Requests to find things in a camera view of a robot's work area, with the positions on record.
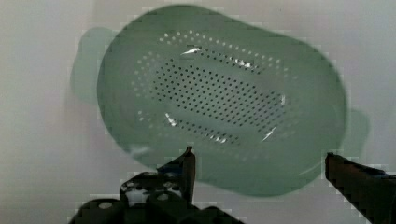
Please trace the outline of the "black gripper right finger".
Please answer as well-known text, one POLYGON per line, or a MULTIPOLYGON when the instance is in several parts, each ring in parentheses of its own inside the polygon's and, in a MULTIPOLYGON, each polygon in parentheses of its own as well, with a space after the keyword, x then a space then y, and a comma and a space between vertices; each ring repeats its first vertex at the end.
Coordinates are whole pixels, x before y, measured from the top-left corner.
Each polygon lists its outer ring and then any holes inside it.
POLYGON ((371 224, 395 224, 395 175, 328 153, 325 176, 371 224))

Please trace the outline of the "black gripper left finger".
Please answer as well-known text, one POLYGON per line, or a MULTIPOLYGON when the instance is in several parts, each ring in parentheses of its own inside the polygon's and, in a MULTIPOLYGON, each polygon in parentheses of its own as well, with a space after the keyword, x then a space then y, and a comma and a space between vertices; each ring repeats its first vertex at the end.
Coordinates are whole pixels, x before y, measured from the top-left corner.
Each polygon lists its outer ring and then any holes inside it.
POLYGON ((195 181, 196 159, 192 146, 176 159, 156 169, 142 172, 120 186, 120 200, 127 205, 144 203, 151 193, 170 191, 191 203, 195 181))

